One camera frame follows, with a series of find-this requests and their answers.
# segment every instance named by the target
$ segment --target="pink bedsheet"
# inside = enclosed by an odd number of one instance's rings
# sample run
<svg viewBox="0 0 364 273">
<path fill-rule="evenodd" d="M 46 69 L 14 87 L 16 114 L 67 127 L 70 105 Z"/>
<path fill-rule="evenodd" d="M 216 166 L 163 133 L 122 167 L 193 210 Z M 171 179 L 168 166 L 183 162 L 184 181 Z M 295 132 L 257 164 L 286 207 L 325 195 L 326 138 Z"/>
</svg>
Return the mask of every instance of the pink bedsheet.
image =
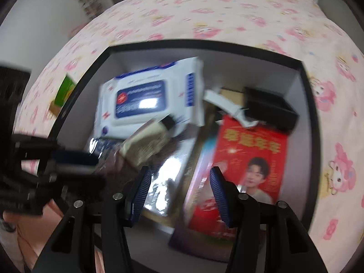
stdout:
<svg viewBox="0 0 364 273">
<path fill-rule="evenodd" d="M 118 3 L 49 62 L 24 101 L 16 130 L 47 136 L 55 121 L 48 107 L 65 73 L 78 82 L 108 46 L 178 38 L 255 46 L 304 62 L 322 147 L 321 186 L 310 236 L 328 271 L 340 272 L 364 232 L 364 57 L 312 0 Z M 28 165 L 33 172 L 36 167 Z"/>
</svg>

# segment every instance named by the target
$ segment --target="wet wipes package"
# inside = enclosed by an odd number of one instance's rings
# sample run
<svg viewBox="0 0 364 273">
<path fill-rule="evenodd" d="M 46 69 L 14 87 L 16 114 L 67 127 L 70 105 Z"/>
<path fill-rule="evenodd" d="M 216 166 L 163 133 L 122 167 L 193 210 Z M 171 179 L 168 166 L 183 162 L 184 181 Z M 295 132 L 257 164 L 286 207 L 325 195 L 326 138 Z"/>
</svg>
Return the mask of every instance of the wet wipes package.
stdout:
<svg viewBox="0 0 364 273">
<path fill-rule="evenodd" d="M 150 119 L 176 121 L 173 136 L 189 123 L 204 125 L 203 63 L 197 57 L 117 76 L 99 90 L 94 137 L 126 139 Z"/>
</svg>

